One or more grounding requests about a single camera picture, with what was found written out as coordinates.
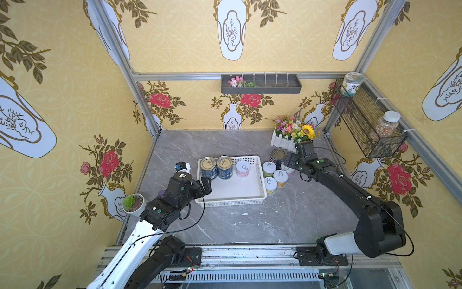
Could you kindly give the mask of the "pink label white-lid can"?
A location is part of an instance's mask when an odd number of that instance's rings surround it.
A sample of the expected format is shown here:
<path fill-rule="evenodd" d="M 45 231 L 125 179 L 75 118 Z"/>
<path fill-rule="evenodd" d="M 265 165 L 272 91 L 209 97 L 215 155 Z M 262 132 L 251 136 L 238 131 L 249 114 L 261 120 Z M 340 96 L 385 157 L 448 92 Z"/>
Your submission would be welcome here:
<path fill-rule="evenodd" d="M 288 167 L 288 166 L 285 166 L 284 164 L 281 165 L 281 170 L 282 171 L 285 171 L 288 175 L 292 175 L 294 173 L 294 169 Z"/>

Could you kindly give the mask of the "blue tin can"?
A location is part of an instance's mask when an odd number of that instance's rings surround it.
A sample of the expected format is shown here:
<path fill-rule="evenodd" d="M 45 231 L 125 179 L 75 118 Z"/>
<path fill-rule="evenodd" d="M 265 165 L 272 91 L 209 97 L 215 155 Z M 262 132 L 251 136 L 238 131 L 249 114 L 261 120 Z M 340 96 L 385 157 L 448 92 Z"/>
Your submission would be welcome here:
<path fill-rule="evenodd" d="M 202 177 L 215 179 L 218 177 L 217 161 L 214 157 L 205 157 L 200 161 L 200 173 Z"/>
<path fill-rule="evenodd" d="M 218 176 L 221 179 L 230 179 L 233 175 L 233 160 L 229 156 L 221 156 L 217 160 Z"/>

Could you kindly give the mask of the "white perforated plastic basket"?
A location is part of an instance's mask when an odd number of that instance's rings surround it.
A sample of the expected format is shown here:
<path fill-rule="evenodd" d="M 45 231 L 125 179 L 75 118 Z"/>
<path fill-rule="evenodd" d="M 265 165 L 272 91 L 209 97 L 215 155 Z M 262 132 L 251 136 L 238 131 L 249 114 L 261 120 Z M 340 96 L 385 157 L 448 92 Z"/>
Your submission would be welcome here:
<path fill-rule="evenodd" d="M 199 206 L 211 208 L 263 203 L 267 198 L 267 191 L 260 157 L 257 155 L 232 157 L 233 165 L 238 161 L 249 163 L 249 175 L 242 178 L 234 171 L 229 179 L 216 177 L 211 183 L 212 193 L 196 200 Z"/>

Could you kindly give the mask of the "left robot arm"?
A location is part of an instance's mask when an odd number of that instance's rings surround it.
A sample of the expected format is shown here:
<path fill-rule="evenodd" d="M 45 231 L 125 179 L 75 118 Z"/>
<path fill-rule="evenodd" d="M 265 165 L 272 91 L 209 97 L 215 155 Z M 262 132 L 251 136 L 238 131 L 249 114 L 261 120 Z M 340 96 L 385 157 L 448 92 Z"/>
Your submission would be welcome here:
<path fill-rule="evenodd" d="M 89 289 L 144 289 L 164 269 L 180 265 L 185 243 L 174 236 L 160 238 L 179 219 L 191 201 L 212 192 L 212 180 L 194 180 L 187 172 L 176 172 L 169 180 L 163 197 L 149 202 L 140 215 L 131 236 Z"/>

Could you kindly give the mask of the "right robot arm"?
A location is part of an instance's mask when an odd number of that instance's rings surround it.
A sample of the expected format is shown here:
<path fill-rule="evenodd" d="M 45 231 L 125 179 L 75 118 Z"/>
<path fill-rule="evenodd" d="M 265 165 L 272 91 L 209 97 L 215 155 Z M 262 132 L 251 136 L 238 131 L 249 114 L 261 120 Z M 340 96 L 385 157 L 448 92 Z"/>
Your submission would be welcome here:
<path fill-rule="evenodd" d="M 324 256 L 363 254 L 369 258 L 391 254 L 402 248 L 411 238 L 404 229 L 403 214 L 398 204 L 384 202 L 337 171 L 326 158 L 318 158 L 313 142 L 295 145 L 283 164 L 299 171 L 331 190 L 358 218 L 356 229 L 344 234 L 319 238 L 316 242 L 318 258 Z"/>

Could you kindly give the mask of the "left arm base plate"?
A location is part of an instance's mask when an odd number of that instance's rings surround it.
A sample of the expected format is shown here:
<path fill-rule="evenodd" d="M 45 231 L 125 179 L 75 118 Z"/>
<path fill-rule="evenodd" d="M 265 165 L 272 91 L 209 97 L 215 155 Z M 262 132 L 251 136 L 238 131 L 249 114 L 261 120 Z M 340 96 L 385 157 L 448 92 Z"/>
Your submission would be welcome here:
<path fill-rule="evenodd" d="M 202 262 L 202 248 L 186 247 L 184 259 L 180 267 L 200 267 Z"/>

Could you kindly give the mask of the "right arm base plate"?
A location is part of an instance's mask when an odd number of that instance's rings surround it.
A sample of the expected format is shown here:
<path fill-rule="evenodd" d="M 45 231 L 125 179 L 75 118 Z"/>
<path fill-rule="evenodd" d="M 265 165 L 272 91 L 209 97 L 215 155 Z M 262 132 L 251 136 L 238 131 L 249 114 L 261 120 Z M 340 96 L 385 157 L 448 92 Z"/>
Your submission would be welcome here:
<path fill-rule="evenodd" d="M 350 264 L 345 254 L 332 255 L 319 247 L 297 247 L 293 258 L 300 266 L 347 266 Z"/>

